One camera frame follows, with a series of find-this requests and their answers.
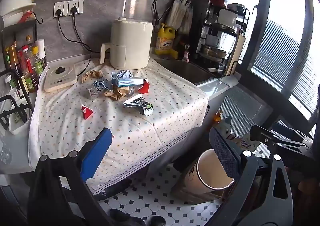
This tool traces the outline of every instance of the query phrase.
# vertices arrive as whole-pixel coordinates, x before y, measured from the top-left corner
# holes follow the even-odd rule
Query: white cloth
[[[86,64],[87,61],[76,64],[76,73]],[[99,65],[96,59],[92,60],[87,71],[92,69],[101,69],[107,79],[117,71],[108,62]],[[191,128],[201,126],[208,96],[194,84],[166,70],[153,59],[146,68],[132,73],[148,79],[150,84],[149,92],[143,94],[154,108],[148,117],[133,107],[124,107],[126,97],[114,101],[102,94],[95,100],[88,99],[88,88],[95,79],[81,83],[79,77],[73,86],[47,93],[43,89],[43,75],[30,124],[31,167],[36,168],[42,154],[59,158],[71,150],[79,151],[107,127],[113,135],[112,144],[94,177],[86,181],[90,190],[98,193],[148,164],[184,138],[183,134]],[[93,110],[87,120],[82,117],[82,104]]]

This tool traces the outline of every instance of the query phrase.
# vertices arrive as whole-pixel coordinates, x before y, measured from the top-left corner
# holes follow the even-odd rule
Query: black knob
[[[61,74],[65,71],[66,69],[63,67],[58,67],[58,69],[56,70],[56,74]]]

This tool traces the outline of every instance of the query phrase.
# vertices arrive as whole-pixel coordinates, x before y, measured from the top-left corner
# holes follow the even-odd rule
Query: sink
[[[173,59],[156,59],[155,61],[162,67],[195,85],[202,84],[205,81],[215,78],[213,74],[191,62],[183,62],[181,60]]]

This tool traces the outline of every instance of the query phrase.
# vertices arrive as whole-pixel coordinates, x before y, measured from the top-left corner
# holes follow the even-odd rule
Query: crumpled brown paper
[[[101,70],[92,70],[92,71],[87,71],[84,75],[82,75],[81,77],[81,81],[82,83],[84,83],[88,77],[91,77],[91,78],[96,78],[96,79],[99,79],[99,78],[102,78],[103,77],[103,73]]]
[[[113,85],[112,91],[105,91],[104,95],[106,97],[112,97],[115,100],[121,100],[125,95],[129,93],[129,87],[118,87],[116,85]]]

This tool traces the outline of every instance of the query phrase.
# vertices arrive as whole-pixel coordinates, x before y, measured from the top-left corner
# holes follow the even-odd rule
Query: tiled floor
[[[220,200],[189,205],[183,200],[175,199],[170,195],[170,190],[179,176],[180,173],[169,165],[135,187],[101,201],[100,205],[107,214],[110,208],[118,209],[142,218],[146,225],[154,215],[164,217],[168,226],[205,225],[218,209]]]

